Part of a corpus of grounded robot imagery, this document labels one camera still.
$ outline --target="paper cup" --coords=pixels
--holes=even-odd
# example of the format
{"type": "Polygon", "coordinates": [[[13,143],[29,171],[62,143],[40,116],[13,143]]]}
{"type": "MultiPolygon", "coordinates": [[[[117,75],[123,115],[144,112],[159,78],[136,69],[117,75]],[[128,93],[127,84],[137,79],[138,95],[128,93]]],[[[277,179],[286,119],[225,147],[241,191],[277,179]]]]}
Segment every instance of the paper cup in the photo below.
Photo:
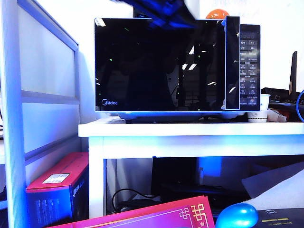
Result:
{"type": "Polygon", "coordinates": [[[260,111],[267,110],[269,105],[270,94],[261,94],[260,98],[260,111]]]}
{"type": "Polygon", "coordinates": [[[267,122],[267,110],[259,112],[247,113],[248,122],[250,123],[266,123],[267,122]]]}

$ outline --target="cardboard box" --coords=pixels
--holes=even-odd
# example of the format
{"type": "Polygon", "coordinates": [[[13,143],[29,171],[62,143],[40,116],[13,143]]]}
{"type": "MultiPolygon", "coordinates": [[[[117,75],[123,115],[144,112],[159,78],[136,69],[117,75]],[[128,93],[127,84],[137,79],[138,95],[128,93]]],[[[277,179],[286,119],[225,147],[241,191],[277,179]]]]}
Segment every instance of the cardboard box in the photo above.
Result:
{"type": "Polygon", "coordinates": [[[208,198],[198,196],[53,228],[99,227],[214,228],[214,222],[208,198]]]}
{"type": "Polygon", "coordinates": [[[73,152],[26,189],[31,228],[88,219],[88,153],[73,152]]]}

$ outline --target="white shelf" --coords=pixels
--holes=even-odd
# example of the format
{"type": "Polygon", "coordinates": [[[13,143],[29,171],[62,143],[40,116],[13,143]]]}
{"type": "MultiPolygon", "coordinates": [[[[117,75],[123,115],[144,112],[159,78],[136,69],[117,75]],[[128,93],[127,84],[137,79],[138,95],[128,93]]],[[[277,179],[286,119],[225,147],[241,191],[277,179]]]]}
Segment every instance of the white shelf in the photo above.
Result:
{"type": "Polygon", "coordinates": [[[104,159],[304,153],[304,123],[126,124],[107,117],[80,124],[78,135],[89,137],[91,218],[105,212],[104,159]]]}
{"type": "Polygon", "coordinates": [[[5,157],[4,157],[4,143],[3,140],[0,140],[0,165],[5,164],[5,157]]]}
{"type": "Polygon", "coordinates": [[[198,136],[198,135],[301,135],[304,123],[133,123],[107,117],[80,124],[80,137],[89,136],[198,136]]]}

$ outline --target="black microwave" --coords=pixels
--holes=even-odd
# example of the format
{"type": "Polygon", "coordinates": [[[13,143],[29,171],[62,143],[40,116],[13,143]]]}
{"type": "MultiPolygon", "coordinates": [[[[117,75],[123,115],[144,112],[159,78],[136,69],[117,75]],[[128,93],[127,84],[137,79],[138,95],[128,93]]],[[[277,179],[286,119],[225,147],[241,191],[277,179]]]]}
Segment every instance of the black microwave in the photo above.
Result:
{"type": "Polygon", "coordinates": [[[260,108],[260,26],[239,17],[164,29],[95,19],[95,110],[126,120],[234,118],[260,108]]]}

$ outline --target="black device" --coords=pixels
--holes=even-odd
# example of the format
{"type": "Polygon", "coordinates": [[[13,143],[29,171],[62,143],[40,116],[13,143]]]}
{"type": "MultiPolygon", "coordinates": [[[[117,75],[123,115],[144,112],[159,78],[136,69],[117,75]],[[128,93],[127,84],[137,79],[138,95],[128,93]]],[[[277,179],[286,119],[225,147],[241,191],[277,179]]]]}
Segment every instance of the black device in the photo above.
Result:
{"type": "Polygon", "coordinates": [[[164,184],[193,185],[196,183],[196,172],[196,157],[153,157],[151,194],[160,196],[164,184]]]}
{"type": "Polygon", "coordinates": [[[277,102],[295,103],[299,94],[296,92],[296,68],[297,68],[297,51],[292,55],[289,89],[276,89],[265,87],[262,93],[270,94],[270,100],[277,102]]]}
{"type": "Polygon", "coordinates": [[[95,19],[96,111],[175,121],[259,110],[259,25],[231,16],[194,28],[152,23],[95,19]]]}

